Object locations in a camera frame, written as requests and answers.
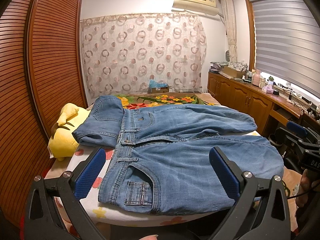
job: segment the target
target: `jeans label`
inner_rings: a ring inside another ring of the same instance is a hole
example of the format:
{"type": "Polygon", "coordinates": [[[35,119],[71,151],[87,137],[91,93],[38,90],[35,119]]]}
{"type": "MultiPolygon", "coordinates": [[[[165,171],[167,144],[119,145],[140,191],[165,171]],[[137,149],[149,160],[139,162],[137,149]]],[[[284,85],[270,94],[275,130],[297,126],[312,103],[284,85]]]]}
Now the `jeans label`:
{"type": "Polygon", "coordinates": [[[141,197],[140,197],[140,205],[143,206],[144,204],[144,196],[146,194],[146,183],[143,182],[142,183],[142,187],[141,187],[141,197]]]}

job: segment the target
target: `countertop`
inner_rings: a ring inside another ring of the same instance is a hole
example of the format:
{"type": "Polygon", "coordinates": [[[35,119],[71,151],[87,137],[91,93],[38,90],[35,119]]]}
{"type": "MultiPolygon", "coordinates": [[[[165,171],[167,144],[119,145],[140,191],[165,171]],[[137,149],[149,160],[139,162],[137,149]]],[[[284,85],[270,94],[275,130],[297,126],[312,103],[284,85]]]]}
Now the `countertop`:
{"type": "Polygon", "coordinates": [[[220,74],[213,74],[213,73],[209,73],[209,74],[217,75],[220,78],[224,78],[226,80],[229,80],[230,82],[232,82],[234,84],[246,87],[249,90],[254,91],[255,93],[258,93],[259,95],[261,95],[261,96],[269,99],[270,101],[274,102],[275,104],[281,106],[283,109],[285,109],[286,111],[288,111],[289,113],[291,113],[295,117],[300,118],[301,108],[289,103],[287,101],[287,98],[285,98],[284,96],[281,96],[281,95],[276,96],[276,95],[273,95],[273,94],[264,93],[264,92],[262,92],[261,88],[255,86],[255,85],[252,85],[251,83],[239,82],[239,81],[235,81],[235,80],[232,80],[232,79],[228,79],[228,78],[226,78],[226,77],[224,77],[223,75],[220,75],[220,74]]]}

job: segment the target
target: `jeans pocket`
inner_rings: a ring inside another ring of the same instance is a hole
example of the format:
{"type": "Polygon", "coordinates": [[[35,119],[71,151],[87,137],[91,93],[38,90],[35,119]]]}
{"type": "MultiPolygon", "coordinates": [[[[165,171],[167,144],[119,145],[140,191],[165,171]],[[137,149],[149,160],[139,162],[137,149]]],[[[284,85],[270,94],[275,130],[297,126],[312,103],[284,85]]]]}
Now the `jeans pocket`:
{"type": "Polygon", "coordinates": [[[125,194],[125,205],[152,206],[152,188],[148,182],[129,181],[125,194]]]}
{"type": "Polygon", "coordinates": [[[133,114],[133,120],[135,129],[147,128],[154,122],[152,113],[133,114]]]}
{"type": "Polygon", "coordinates": [[[93,117],[96,120],[109,120],[117,121],[120,124],[122,123],[124,111],[121,101],[118,98],[101,99],[98,105],[94,107],[93,117]]]}

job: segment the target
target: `metal screw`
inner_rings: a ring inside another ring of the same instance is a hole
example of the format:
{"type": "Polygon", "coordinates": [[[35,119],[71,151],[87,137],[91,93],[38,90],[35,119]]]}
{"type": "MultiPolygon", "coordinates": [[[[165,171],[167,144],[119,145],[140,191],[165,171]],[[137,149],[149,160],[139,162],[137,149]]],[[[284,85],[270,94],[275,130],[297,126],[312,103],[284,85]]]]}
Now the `metal screw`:
{"type": "Polygon", "coordinates": [[[71,176],[71,172],[70,171],[65,171],[64,173],[63,173],[63,177],[64,178],[69,178],[71,176]]]}
{"type": "Polygon", "coordinates": [[[37,176],[35,176],[35,178],[33,179],[34,181],[39,181],[39,180],[41,180],[41,176],[40,175],[37,175],[37,176]]]}
{"type": "Polygon", "coordinates": [[[244,174],[244,176],[246,178],[251,178],[252,177],[252,173],[250,171],[245,171],[243,174],[244,174]]]}
{"type": "Polygon", "coordinates": [[[275,181],[281,181],[281,178],[278,175],[274,176],[274,178],[275,178],[275,181]]]}

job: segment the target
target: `air conditioner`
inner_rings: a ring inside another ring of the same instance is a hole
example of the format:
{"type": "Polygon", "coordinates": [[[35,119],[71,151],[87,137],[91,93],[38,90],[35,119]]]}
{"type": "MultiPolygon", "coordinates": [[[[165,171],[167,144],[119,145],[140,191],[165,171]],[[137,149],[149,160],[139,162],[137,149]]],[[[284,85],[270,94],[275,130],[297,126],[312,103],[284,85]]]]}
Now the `air conditioner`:
{"type": "Polygon", "coordinates": [[[216,8],[216,0],[174,0],[172,7],[213,16],[219,12],[216,8]]]}

